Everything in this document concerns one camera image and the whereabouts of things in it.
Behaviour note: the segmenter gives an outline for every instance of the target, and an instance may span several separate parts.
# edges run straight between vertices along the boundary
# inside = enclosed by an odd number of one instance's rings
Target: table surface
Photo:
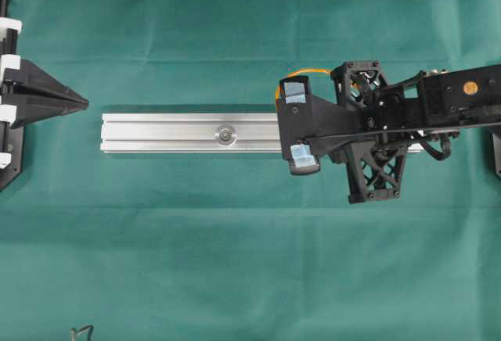
[[[304,66],[390,81],[501,60],[501,0],[10,0],[18,53],[90,100],[27,129],[0,194],[0,339],[501,336],[501,181],[485,131],[408,159],[402,198],[349,206],[345,168],[279,155],[99,151],[119,106],[273,108]],[[330,80],[313,91],[333,98]]]

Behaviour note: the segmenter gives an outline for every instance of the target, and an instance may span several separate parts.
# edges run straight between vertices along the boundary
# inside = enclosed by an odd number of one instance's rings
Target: screw head
[[[229,142],[232,139],[232,137],[233,137],[233,133],[229,129],[223,129],[219,133],[219,138],[223,142]]]
[[[376,121],[372,117],[367,118],[367,127],[374,128],[374,126],[376,126]]]

